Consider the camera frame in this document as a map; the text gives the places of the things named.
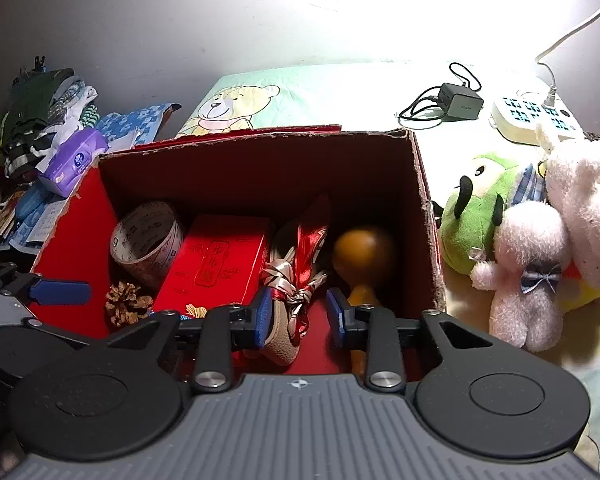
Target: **roll of tape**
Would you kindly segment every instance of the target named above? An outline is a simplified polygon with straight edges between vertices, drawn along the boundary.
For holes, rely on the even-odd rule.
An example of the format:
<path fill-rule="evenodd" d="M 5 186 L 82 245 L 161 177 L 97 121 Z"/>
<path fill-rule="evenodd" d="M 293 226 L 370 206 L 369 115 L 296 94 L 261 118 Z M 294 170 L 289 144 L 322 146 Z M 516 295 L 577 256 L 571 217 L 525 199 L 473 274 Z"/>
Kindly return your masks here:
<path fill-rule="evenodd" d="M 147 202 L 116 226 L 109 251 L 136 280 L 158 290 L 181 245 L 182 227 L 173 207 L 166 202 Z"/>

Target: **black cable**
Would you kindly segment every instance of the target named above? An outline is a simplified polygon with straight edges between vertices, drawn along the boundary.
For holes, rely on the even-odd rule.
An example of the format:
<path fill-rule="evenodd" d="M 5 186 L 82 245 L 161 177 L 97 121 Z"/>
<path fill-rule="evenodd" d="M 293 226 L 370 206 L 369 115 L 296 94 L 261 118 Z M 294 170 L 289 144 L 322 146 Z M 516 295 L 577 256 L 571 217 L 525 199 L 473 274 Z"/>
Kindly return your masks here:
<path fill-rule="evenodd" d="M 469 74 L 471 77 L 473 77 L 473 78 L 475 79 L 475 82 L 477 82 L 477 83 L 478 83 L 478 88 L 476 88 L 476 89 L 474 90 L 474 92 L 479 92 L 480 90 L 482 90 L 482 83 L 480 83 L 480 80 L 479 80 L 479 79 L 478 79 L 478 78 L 477 78 L 477 77 L 476 77 L 476 76 L 475 76 L 475 75 L 474 75 L 474 74 L 471 72 L 471 70 L 469 70 L 467 67 L 465 67 L 465 66 L 464 66 L 462 63 L 458 63 L 458 62 L 456 62 L 456 61 L 454 61 L 453 63 L 450 63 L 450 64 L 449 64 L 449 70 L 451 70 L 451 73 L 452 73 L 453 75 L 455 75 L 455 76 L 456 76 L 458 79 L 460 79 L 460 80 L 464 79 L 464 80 L 467 82 L 467 85 L 468 85 L 468 87 L 469 87 L 469 88 L 471 88 L 471 81 L 469 81 L 469 78 L 467 78 L 466 76 L 460 75 L 458 72 L 456 72 L 456 71 L 455 71 L 455 70 L 452 68 L 452 66 L 453 66 L 453 65 L 458 65 L 458 66 L 461 66 L 462 68 L 464 68 L 464 69 L 467 71 L 467 73 L 468 73 L 468 74 Z"/>
<path fill-rule="evenodd" d="M 465 67 L 462 63 L 458 63 L 457 61 L 454 61 L 449 64 L 449 70 L 460 81 L 462 81 L 462 86 L 466 86 L 467 88 L 472 89 L 471 88 L 471 80 L 467 76 L 461 75 L 458 72 L 456 72 L 453 69 L 454 65 L 461 66 L 462 68 L 464 68 L 467 71 L 467 73 L 471 77 L 473 77 L 475 79 L 475 81 L 478 83 L 478 88 L 474 90 L 475 92 L 479 92 L 482 89 L 482 83 L 480 83 L 480 80 L 471 72 L 471 70 L 469 70 L 467 67 Z M 429 110 L 431 108 L 440 108 L 440 102 L 439 102 L 438 96 L 430 95 L 430 96 L 424 97 L 424 94 L 431 92 L 432 90 L 435 90 L 436 88 L 440 88 L 440 86 L 432 86 L 431 88 L 427 88 L 423 93 L 421 93 L 418 97 L 416 97 L 414 99 L 413 103 L 411 103 L 409 106 L 407 106 L 403 111 L 401 111 L 398 114 L 398 118 L 404 119 L 407 121 L 437 121 L 437 120 L 443 119 L 446 116 L 446 112 L 444 112 L 442 115 L 438 115 L 436 117 L 415 117 L 417 114 L 423 112 L 424 110 Z M 423 108 L 420 108 L 419 110 L 416 110 L 415 107 L 418 106 L 423 101 L 432 101 L 436 104 L 427 105 Z"/>
<path fill-rule="evenodd" d="M 423 98 L 424 94 L 426 94 L 428 92 L 431 92 L 432 90 L 435 90 L 436 88 L 440 88 L 440 86 L 432 86 L 431 88 L 427 88 L 424 92 L 422 92 L 418 97 L 416 97 L 413 100 L 413 103 L 411 103 L 403 111 L 401 111 L 398 114 L 398 117 L 400 119 L 405 119 L 405 120 L 408 120 L 408 121 L 436 121 L 436 120 L 441 119 L 442 117 L 444 117 L 444 114 L 441 115 L 441 116 L 439 116 L 439 117 L 419 117 L 419 118 L 418 117 L 413 117 L 415 114 L 420 113 L 423 110 L 437 107 L 438 106 L 437 104 L 425 106 L 424 108 L 421 108 L 417 112 L 410 111 L 410 110 L 413 110 L 413 108 L 416 107 L 422 101 L 429 100 L 429 101 L 436 102 L 437 99 L 438 99 L 436 96 L 428 96 L 428 97 Z"/>

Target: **red ribbon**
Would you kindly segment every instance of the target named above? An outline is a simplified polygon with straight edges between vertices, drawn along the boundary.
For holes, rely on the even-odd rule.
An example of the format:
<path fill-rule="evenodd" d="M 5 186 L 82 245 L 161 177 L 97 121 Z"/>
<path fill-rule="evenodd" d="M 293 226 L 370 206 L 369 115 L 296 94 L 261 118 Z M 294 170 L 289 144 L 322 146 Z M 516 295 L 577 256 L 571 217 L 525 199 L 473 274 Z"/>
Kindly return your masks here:
<path fill-rule="evenodd" d="M 320 195 L 298 219 L 298 242 L 296 256 L 292 262 L 296 291 L 305 289 L 311 294 L 314 292 L 315 287 L 310 284 L 310 281 L 314 273 L 315 260 L 327 235 L 330 220 L 331 203 L 325 194 Z M 284 292 L 275 288 L 273 289 L 273 298 L 281 301 L 289 300 Z M 294 345 L 298 345 L 300 339 L 309 330 L 306 304 L 301 305 L 295 318 L 296 329 L 291 335 L 291 341 Z"/>

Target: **blue patterned cloth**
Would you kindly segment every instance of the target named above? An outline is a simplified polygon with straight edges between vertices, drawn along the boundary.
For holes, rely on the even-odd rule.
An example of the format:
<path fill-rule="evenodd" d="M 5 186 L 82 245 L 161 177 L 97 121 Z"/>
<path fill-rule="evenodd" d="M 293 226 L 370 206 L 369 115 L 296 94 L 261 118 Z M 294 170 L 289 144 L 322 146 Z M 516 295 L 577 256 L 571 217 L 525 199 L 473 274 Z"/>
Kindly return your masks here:
<path fill-rule="evenodd" d="M 124 137 L 133 130 L 138 130 L 139 135 L 136 137 L 134 146 L 148 144 L 154 141 L 162 122 L 162 115 L 169 107 L 173 107 L 173 111 L 182 108 L 177 103 L 164 103 L 134 110 L 125 115 L 114 112 L 101 118 L 95 127 L 107 137 L 107 142 Z"/>
<path fill-rule="evenodd" d="M 527 200 L 535 202 L 545 202 L 546 189 L 544 187 L 544 178 L 536 171 L 533 164 L 529 164 L 520 178 L 520 183 L 516 189 L 511 205 L 516 205 Z"/>

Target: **white wall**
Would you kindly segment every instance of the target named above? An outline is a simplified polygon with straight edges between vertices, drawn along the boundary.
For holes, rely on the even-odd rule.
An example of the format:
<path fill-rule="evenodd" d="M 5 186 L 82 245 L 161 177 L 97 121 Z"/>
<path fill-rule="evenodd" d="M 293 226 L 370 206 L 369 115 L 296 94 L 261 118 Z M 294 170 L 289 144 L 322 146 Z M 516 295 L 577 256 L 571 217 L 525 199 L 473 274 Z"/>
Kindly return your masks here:
<path fill-rule="evenodd" d="M 181 102 L 221 75 L 293 64 L 458 59 L 532 70 L 600 0 L 0 0 L 0 115 L 35 55 L 72 66 L 102 112 Z M 549 58 L 558 92 L 600 133 L 600 20 Z M 545 80 L 542 70 L 537 73 Z"/>

